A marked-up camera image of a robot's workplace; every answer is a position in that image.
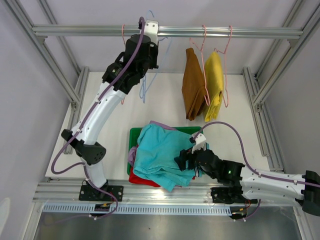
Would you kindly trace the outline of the pink hanger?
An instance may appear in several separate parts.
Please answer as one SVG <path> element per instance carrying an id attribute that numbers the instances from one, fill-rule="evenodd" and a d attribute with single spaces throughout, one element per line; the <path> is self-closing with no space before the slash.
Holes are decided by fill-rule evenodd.
<path id="1" fill-rule="evenodd" d="M 228 41 L 225 46 L 224 51 L 218 50 L 217 48 L 214 49 L 215 52 L 223 54 L 223 61 L 224 61 L 224 93 L 222 94 L 222 99 L 225 108 L 229 106 L 229 93 L 228 93 L 228 71 L 227 71 L 227 51 L 230 44 L 230 41 L 233 36 L 233 27 L 229 25 L 229 35 L 228 35 Z"/>
<path id="2" fill-rule="evenodd" d="M 122 40 L 123 40 L 123 44 L 124 44 L 124 47 L 126 46 L 126 40 L 125 40 L 125 36 L 124 36 L 124 29 L 125 29 L 125 24 L 123 24 L 121 26 L 121 37 L 122 37 Z M 125 102 L 125 97 L 121 100 L 121 105 L 123 105 Z"/>
<path id="3" fill-rule="evenodd" d="M 211 104 L 211 99 L 210 99 L 210 94 L 208 91 L 208 86 L 207 86 L 207 77 L 206 77 L 206 70 L 205 70 L 205 61 L 204 61 L 204 46 L 205 46 L 205 41 L 207 38 L 207 28 L 206 26 L 203 24 L 202 25 L 204 34 L 203 34 L 203 41 L 201 44 L 201 47 L 199 47 L 194 41 L 193 39 L 190 37 L 189 38 L 189 42 L 191 45 L 194 45 L 196 47 L 196 49 L 200 52 L 200 56 L 201 56 L 201 63 L 202 63 L 202 73 L 203 73 L 203 78 L 204 78 L 204 89 L 205 89 L 205 96 L 204 96 L 204 100 L 206 105 L 209 107 Z"/>

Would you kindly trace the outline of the teal trousers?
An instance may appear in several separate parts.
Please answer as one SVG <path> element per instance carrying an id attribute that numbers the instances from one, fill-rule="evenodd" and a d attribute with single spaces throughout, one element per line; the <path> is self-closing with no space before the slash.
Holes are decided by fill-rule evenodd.
<path id="1" fill-rule="evenodd" d="M 137 139 L 133 173 L 171 192 L 175 186 L 187 187 L 194 177 L 202 177 L 198 168 L 180 170 L 175 158 L 181 150 L 193 147 L 190 134 L 164 129 L 150 123 L 143 127 Z"/>

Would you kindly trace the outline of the brown trousers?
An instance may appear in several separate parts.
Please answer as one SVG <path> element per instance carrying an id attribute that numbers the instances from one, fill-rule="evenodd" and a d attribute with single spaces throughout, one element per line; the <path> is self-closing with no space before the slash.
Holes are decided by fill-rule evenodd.
<path id="1" fill-rule="evenodd" d="M 208 95 L 205 89 L 205 79 L 198 57 L 192 47 L 187 48 L 186 64 L 182 79 L 181 92 L 183 95 L 186 119 L 193 121 L 204 111 Z"/>

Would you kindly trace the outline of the red trousers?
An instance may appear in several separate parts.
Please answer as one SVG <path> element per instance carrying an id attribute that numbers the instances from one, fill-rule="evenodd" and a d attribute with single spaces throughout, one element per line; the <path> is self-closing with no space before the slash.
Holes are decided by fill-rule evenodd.
<path id="1" fill-rule="evenodd" d="M 202 176 L 202 172 L 195 169 L 181 171 L 179 168 L 158 167 L 143 170 L 138 167 L 132 168 L 129 174 L 129 182 L 138 185 L 162 187 L 171 192 L 174 187 L 187 187 L 191 180 Z"/>

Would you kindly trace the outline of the purple trousers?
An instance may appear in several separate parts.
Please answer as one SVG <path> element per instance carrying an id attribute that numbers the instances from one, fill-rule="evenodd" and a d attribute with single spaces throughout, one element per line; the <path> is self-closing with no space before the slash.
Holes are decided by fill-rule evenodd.
<path id="1" fill-rule="evenodd" d="M 172 130 L 172 131 L 176 131 L 177 128 L 168 126 L 166 124 L 151 120 L 149 122 L 149 124 L 155 124 L 157 126 L 162 127 L 165 130 Z M 141 133 L 142 128 L 139 127 L 134 127 L 130 130 L 130 134 L 129 134 L 129 152 L 128 152 L 128 158 L 127 158 L 127 162 L 128 162 L 128 169 L 132 168 L 134 166 L 134 162 L 135 162 L 135 158 L 136 158 L 136 152 L 137 152 L 137 148 L 138 148 L 138 137 Z"/>

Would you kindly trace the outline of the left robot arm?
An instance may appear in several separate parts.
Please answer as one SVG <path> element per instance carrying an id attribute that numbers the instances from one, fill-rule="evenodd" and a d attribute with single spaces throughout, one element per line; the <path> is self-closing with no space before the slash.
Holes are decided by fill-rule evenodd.
<path id="1" fill-rule="evenodd" d="M 116 106 L 140 83 L 149 69 L 158 68 L 159 40 L 149 33 L 134 34 L 115 61 L 102 76 L 98 93 L 85 116 L 71 129 L 62 131 L 75 153 L 81 158 L 86 181 L 92 186 L 90 195 L 101 201 L 108 188 L 102 160 L 107 153 L 98 136 Z"/>

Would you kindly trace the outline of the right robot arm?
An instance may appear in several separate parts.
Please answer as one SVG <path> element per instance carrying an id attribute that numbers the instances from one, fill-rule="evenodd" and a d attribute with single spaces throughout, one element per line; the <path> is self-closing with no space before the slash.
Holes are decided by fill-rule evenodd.
<path id="1" fill-rule="evenodd" d="M 259 171 L 243 163 L 222 160 L 210 149 L 183 149 L 174 161 L 182 172 L 203 172 L 221 184 L 211 188 L 214 203 L 286 202 L 300 205 L 310 215 L 320 215 L 320 176 L 314 171 L 307 170 L 304 174 Z"/>

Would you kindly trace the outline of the yellow trousers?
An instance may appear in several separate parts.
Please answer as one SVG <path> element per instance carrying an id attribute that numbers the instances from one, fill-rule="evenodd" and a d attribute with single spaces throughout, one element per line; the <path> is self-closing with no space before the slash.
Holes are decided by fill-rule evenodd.
<path id="1" fill-rule="evenodd" d="M 204 66 L 210 97 L 210 105 L 204 110 L 204 121 L 210 122 L 217 119 L 223 101 L 224 75 L 219 54 L 214 51 Z"/>

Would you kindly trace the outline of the green plastic tray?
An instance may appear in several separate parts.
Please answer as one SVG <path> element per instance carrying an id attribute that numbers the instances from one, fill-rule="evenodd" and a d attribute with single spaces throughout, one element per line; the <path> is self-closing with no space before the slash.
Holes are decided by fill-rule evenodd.
<path id="1" fill-rule="evenodd" d="M 163 126 L 166 130 L 177 130 L 188 135 L 193 135 L 197 133 L 201 127 L 200 126 L 180 126 L 180 127 L 169 127 Z M 133 165 L 135 161 L 135 154 L 138 147 L 138 138 L 141 134 L 142 127 L 134 127 L 129 131 L 129 145 L 128 145 L 128 158 L 127 158 L 127 174 L 130 176 L 133 170 Z"/>

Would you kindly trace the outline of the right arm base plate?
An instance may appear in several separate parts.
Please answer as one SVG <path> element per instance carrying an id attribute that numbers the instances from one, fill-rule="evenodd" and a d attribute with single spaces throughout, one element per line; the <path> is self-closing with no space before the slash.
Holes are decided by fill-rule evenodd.
<path id="1" fill-rule="evenodd" d="M 249 199 L 243 196 L 243 191 L 240 187 L 212 187 L 211 193 L 212 202 L 217 204 L 257 204 L 257 199 Z"/>

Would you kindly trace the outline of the aluminium right frame posts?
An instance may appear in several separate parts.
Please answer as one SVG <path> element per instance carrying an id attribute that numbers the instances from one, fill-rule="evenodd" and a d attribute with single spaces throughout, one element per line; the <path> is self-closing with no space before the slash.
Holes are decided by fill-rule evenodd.
<path id="1" fill-rule="evenodd" d="M 283 173 L 285 165 L 266 100 L 320 27 L 320 4 L 316 3 L 309 13 L 304 12 L 306 6 L 307 1 L 296 0 L 282 25 L 284 29 L 296 26 L 302 32 L 297 39 L 275 38 L 256 72 L 248 66 L 242 69 L 260 151 L 273 172 Z"/>

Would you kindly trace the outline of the aluminium frame posts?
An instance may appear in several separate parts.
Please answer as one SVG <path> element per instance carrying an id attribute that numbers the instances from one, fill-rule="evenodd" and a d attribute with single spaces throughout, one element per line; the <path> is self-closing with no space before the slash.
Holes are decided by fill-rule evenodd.
<path id="1" fill-rule="evenodd" d="M 242 69 L 260 151 L 273 172 L 283 173 L 285 165 L 266 100 L 320 27 L 320 4 L 316 3 L 309 13 L 304 12 L 306 6 L 307 1 L 296 0 L 282 25 L 284 29 L 296 26 L 302 32 L 297 39 L 275 38 L 256 72 L 248 66 Z"/>
<path id="2" fill-rule="evenodd" d="M 90 69 L 87 66 L 80 67 L 76 61 L 76 58 L 67 43 L 67 40 L 63 36 L 58 36 L 57 41 L 62 48 L 64 54 L 66 55 L 72 69 L 78 76 L 75 86 L 68 81 L 66 75 L 63 73 L 62 68 L 58 64 L 58 61 L 54 57 L 52 51 L 46 43 L 47 36 L 37 36 L 34 28 L 32 18 L 27 13 L 23 4 L 19 0 L 3 0 L 2 3 L 4 7 L 12 16 L 13 20 L 17 23 L 18 27 L 21 29 L 23 34 L 32 44 L 35 51 L 40 56 L 41 60 L 48 67 L 50 72 L 58 80 L 62 86 L 64 92 L 66 93 L 70 101 L 70 115 L 67 124 L 67 128 L 70 130 L 76 123 L 80 120 L 82 106 L 84 102 L 85 92 L 88 83 L 88 77 Z"/>

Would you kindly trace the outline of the aluminium hanging rail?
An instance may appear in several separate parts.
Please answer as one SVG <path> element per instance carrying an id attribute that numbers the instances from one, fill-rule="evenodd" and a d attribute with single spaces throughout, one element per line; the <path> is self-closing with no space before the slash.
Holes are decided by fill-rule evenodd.
<path id="1" fill-rule="evenodd" d="M 294 39 L 303 35 L 303 30 L 292 27 L 232 27 L 232 38 L 243 39 Z M 33 28 L 37 36 L 57 37 L 121 37 L 120 25 L 35 25 Z M 137 26 L 125 25 L 124 36 L 131 36 L 140 32 Z M 206 27 L 208 38 L 228 38 L 229 27 Z M 159 37 L 169 38 L 202 38 L 202 26 L 160 26 Z"/>

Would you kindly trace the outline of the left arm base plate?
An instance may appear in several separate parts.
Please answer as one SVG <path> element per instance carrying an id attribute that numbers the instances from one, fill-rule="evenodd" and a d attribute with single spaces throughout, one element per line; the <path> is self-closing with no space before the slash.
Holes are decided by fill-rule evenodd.
<path id="1" fill-rule="evenodd" d="M 112 194 L 119 202 L 123 199 L 124 187 L 122 185 L 108 185 L 104 186 L 103 190 Z M 95 188 L 91 185 L 82 185 L 80 188 L 79 201 L 91 202 L 114 202 L 115 199 Z"/>

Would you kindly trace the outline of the aluminium front frame rail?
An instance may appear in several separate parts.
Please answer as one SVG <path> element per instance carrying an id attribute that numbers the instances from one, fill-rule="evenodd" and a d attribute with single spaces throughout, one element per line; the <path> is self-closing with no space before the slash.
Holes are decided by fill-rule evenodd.
<path id="1" fill-rule="evenodd" d="M 211 205 L 211 188 L 218 183 L 192 182 L 188 187 L 175 187 L 168 192 L 162 187 L 132 184 L 127 180 L 109 180 L 110 185 L 123 186 L 122 204 L 134 205 Z M 52 178 L 38 183 L 34 203 L 78 203 L 82 184 L 80 178 Z"/>

